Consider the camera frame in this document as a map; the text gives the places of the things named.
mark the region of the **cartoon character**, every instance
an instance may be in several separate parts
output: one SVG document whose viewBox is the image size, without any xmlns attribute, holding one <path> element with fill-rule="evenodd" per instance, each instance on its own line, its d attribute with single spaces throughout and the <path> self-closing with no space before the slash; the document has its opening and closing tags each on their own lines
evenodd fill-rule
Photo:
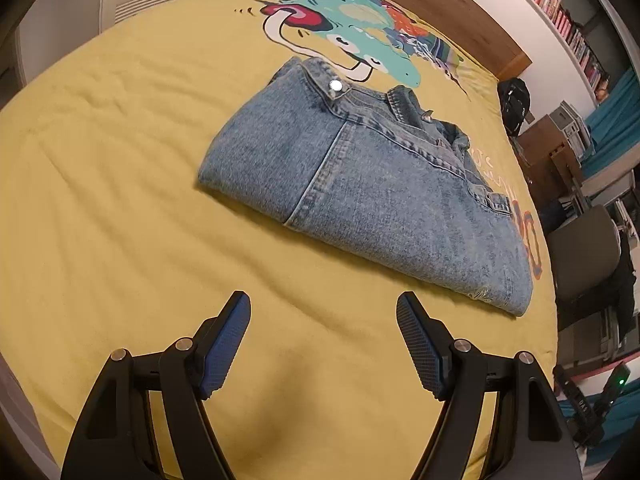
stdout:
<svg viewBox="0 0 640 480">
<path fill-rule="evenodd" d="M 354 81 L 366 81 L 373 70 L 379 70 L 415 88 L 420 84 L 420 73 L 411 56 L 419 56 L 460 86 L 454 72 L 462 58 L 386 0 L 260 1 L 264 4 L 261 12 L 267 16 L 263 29 L 270 40 L 297 54 L 321 57 Z M 295 44 L 284 37 L 285 26 L 325 38 L 353 58 L 355 64 L 343 66 L 321 52 Z"/>
</svg>

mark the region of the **yellow bedspread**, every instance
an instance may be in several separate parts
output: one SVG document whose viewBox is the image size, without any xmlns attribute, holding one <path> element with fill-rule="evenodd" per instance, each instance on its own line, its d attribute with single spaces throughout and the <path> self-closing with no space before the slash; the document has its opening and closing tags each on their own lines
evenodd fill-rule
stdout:
<svg viewBox="0 0 640 480">
<path fill-rule="evenodd" d="M 250 295 L 252 320 L 206 408 L 239 480 L 411 476 L 440 404 L 420 386 L 396 325 L 404 290 L 455 337 L 494 354 L 527 349 L 550 376 L 548 253 L 494 77 L 389 2 L 313 1 L 163 4 L 62 59 L 0 113 L 0 352 L 59 463 L 113 349 L 161 351 L 236 289 Z M 266 25 L 282 8 L 290 19 Z M 196 186 L 211 139 L 296 52 L 370 72 L 363 84 L 373 89 L 412 86 L 423 108 L 469 135 L 480 171 L 514 201 L 529 248 L 534 292 L 522 318 Z M 160 426 L 164 467 L 179 475 Z"/>
</svg>

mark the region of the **desk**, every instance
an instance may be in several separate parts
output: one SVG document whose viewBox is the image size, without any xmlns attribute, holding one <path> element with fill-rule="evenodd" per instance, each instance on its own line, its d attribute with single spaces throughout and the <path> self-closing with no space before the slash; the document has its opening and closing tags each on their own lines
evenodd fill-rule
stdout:
<svg viewBox="0 0 640 480">
<path fill-rule="evenodd" d="M 548 115 L 518 136 L 515 142 L 518 163 L 537 208 L 573 194 L 583 183 L 574 150 Z"/>
</svg>

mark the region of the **metal button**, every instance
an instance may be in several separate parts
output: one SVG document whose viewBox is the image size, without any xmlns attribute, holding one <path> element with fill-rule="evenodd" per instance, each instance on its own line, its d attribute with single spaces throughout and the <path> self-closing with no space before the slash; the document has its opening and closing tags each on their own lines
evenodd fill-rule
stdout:
<svg viewBox="0 0 640 480">
<path fill-rule="evenodd" d="M 342 90 L 342 81 L 337 80 L 337 79 L 333 79 L 329 83 L 329 88 L 331 90 L 333 90 L 334 92 L 339 92 L 340 90 Z"/>
<path fill-rule="evenodd" d="M 518 359 L 520 359 L 526 365 L 530 365 L 534 361 L 533 355 L 531 355 L 529 352 L 520 352 Z"/>
<path fill-rule="evenodd" d="M 455 346 L 456 350 L 460 352 L 469 352 L 469 350 L 471 350 L 471 343 L 466 339 L 456 339 L 453 346 Z"/>
<path fill-rule="evenodd" d="M 114 361 L 122 361 L 127 356 L 127 351 L 124 348 L 118 348 L 111 352 L 111 359 Z"/>
<path fill-rule="evenodd" d="M 183 337 L 182 339 L 178 339 L 178 341 L 175 343 L 175 347 L 178 350 L 183 350 L 183 351 L 188 350 L 192 346 L 193 346 L 193 341 L 188 337 Z"/>
</svg>

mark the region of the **folded denim jacket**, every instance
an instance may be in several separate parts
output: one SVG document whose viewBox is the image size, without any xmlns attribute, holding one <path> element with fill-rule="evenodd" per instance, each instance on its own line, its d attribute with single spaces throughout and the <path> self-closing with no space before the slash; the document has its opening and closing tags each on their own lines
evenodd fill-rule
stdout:
<svg viewBox="0 0 640 480">
<path fill-rule="evenodd" d="M 214 138 L 199 180 L 278 222 L 520 316 L 532 280 L 509 199 L 412 90 L 292 58 Z"/>
</svg>

